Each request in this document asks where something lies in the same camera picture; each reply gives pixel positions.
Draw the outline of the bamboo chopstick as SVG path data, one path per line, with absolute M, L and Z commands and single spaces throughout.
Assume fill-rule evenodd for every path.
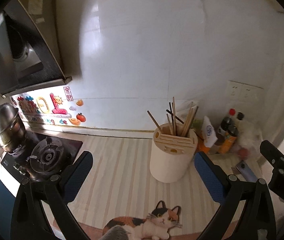
M 187 126 L 186 131 L 185 131 L 185 137 L 187 136 L 187 134 L 188 134 L 188 132 L 189 132 L 191 126 L 192 126 L 192 122 L 193 122 L 193 120 L 194 120 L 194 118 L 195 118 L 195 115 L 196 115 L 196 113 L 197 113 L 198 106 L 196 106 L 196 107 L 194 107 L 194 108 L 192 108 L 192 109 L 193 109 L 193 110 L 192 110 L 192 116 L 191 116 L 191 118 L 189 119 L 188 126 Z
M 167 119 L 167 123 L 168 123 L 168 125 L 169 125 L 170 134 L 171 134 L 171 135 L 174 135 L 173 126 L 172 126 L 172 123 L 171 123 L 171 121 L 170 121 L 170 117 L 169 117 L 168 114 L 166 114 L 166 119 Z

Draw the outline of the light wooden chopstick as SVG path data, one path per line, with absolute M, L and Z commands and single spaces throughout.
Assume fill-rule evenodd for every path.
M 189 111 L 188 111 L 188 114 L 187 114 L 187 116 L 186 116 L 186 120 L 185 120 L 185 122 L 184 122 L 184 124 L 183 124 L 183 129 L 182 129 L 182 133 L 181 133 L 181 137 L 185 137 L 185 131 L 186 131 L 186 128 L 187 128 L 187 126 L 188 126 L 188 122 L 189 122 L 189 119 L 191 118 L 191 116 L 192 116 L 192 104 L 193 104 L 193 102 L 191 103 L 191 105 L 190 105 L 190 109 L 189 109 Z
M 174 122 L 174 135 L 177 136 L 177 125 L 176 125 L 176 119 L 175 119 L 175 116 L 176 116 L 176 109 L 175 109 L 175 97 L 173 96 L 172 97 L 172 112 L 173 112 L 173 122 Z

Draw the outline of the black chopstick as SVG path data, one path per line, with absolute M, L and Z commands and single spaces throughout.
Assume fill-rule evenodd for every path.
M 174 130 L 174 122 L 173 122 L 173 112 L 172 112 L 172 106 L 171 106 L 171 102 L 169 102 L 169 109 L 170 109 L 170 115 L 171 115 L 171 124 L 172 124 L 172 129 L 173 129 L 173 132 L 175 131 Z

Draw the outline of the smartphone on counter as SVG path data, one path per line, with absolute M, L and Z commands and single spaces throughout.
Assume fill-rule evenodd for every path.
M 245 161 L 240 161 L 235 167 L 246 181 L 255 183 L 258 180 L 257 176 L 253 173 Z

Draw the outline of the blue cabinet door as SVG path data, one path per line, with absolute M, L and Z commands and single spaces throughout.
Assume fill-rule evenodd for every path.
M 11 239 L 11 221 L 15 197 L 0 180 L 0 236 Z

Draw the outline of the red tomato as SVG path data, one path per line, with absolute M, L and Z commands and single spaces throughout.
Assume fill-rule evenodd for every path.
M 246 148 L 241 148 L 237 151 L 237 156 L 240 159 L 246 160 L 249 157 L 249 155 L 250 155 L 250 152 Z

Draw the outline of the orange label bottle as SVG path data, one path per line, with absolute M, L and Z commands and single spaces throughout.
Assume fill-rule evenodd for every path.
M 229 125 L 226 131 L 225 140 L 223 144 L 220 146 L 218 153 L 225 154 L 229 152 L 234 142 L 238 137 L 239 131 L 235 125 Z

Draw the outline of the black cap bottle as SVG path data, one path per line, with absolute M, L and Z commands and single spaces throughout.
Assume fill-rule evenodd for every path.
M 244 116 L 245 115 L 242 112 L 238 112 L 237 117 L 235 118 L 234 124 L 235 127 L 238 129 L 238 131 L 241 131 L 241 128 L 243 126 Z

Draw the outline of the white pouch bag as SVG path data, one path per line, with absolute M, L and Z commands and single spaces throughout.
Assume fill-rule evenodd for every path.
M 203 123 L 202 123 L 202 136 L 203 136 L 203 141 L 204 145 L 207 148 L 211 148 L 217 141 L 217 135 L 215 132 L 214 127 L 212 126 L 209 117 L 204 116 L 203 117 Z

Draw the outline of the dark sauce bottle red cap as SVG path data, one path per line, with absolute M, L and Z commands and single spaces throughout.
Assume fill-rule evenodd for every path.
M 228 126 L 234 124 L 233 116 L 235 115 L 235 109 L 231 108 L 228 114 L 223 118 L 220 126 L 218 127 L 217 133 L 219 135 L 225 136 Z

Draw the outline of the black gas stove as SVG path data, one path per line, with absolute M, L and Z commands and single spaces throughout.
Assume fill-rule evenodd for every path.
M 82 141 L 26 132 L 24 144 L 6 153 L 1 165 L 20 183 L 44 181 L 72 165 Z

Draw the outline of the white cylindrical utensil holder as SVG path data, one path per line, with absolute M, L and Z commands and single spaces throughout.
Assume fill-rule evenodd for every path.
M 154 131 L 151 147 L 150 172 L 162 183 L 180 180 L 188 169 L 198 145 L 191 129 L 186 137 L 173 136 L 168 123 Z

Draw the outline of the steel steamer pot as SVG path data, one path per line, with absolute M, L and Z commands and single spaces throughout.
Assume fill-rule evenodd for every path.
M 26 140 L 26 129 L 19 110 L 11 103 L 0 105 L 0 147 L 8 153 L 15 152 Z

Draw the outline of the range hood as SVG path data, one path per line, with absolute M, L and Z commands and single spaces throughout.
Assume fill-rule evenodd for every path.
M 56 0 L 10 0 L 0 12 L 0 95 L 66 85 Z

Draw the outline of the wall power socket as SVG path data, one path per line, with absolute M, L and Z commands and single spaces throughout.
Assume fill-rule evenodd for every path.
M 261 103 L 264 99 L 264 89 L 245 83 L 228 81 L 225 91 L 231 101 L 246 103 Z

